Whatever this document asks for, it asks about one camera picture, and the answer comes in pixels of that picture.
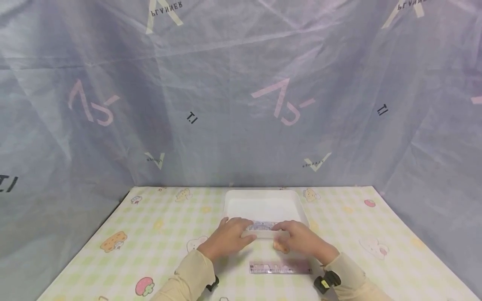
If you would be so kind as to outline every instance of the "left hand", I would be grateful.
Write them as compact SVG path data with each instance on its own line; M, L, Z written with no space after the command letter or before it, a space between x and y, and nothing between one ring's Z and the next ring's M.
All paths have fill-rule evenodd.
M198 251L211 262L214 262L219 257L237 253L257 238L256 235L248 235L241 238L243 231L252 224L253 221L240 217L230 220L225 217L219 223L216 231L198 247Z

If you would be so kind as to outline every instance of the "green checkered tablecloth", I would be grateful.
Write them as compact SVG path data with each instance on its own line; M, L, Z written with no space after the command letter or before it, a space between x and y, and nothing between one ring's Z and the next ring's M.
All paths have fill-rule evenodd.
M40 301L148 301L222 218L232 188L135 187ZM479 300L388 207L373 187L294 187L311 229L353 258L393 299ZM200 300L319 301L308 275L251 275L277 258L259 239L216 262L219 286ZM336 300L333 292L323 297Z

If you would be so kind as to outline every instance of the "beige sleeve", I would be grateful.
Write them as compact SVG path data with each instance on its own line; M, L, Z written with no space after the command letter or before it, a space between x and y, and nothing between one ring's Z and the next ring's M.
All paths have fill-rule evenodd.
M215 282L213 263L199 251L193 250L184 257L174 276L150 301L195 301L206 285Z
M340 277L341 285L334 287L340 301L393 300L368 279L365 272L345 253L340 253L324 270L333 271Z

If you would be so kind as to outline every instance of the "gray tarp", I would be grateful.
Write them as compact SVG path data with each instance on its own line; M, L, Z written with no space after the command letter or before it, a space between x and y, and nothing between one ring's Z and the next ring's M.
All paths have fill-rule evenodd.
M2 300L132 186L230 183L374 185L482 297L482 2L167 1L1 1Z

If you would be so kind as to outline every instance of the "ruler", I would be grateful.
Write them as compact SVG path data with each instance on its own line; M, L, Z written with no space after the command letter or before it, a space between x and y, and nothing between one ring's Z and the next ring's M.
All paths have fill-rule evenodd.
M312 272L309 261L304 259L249 262L250 274L311 274Z

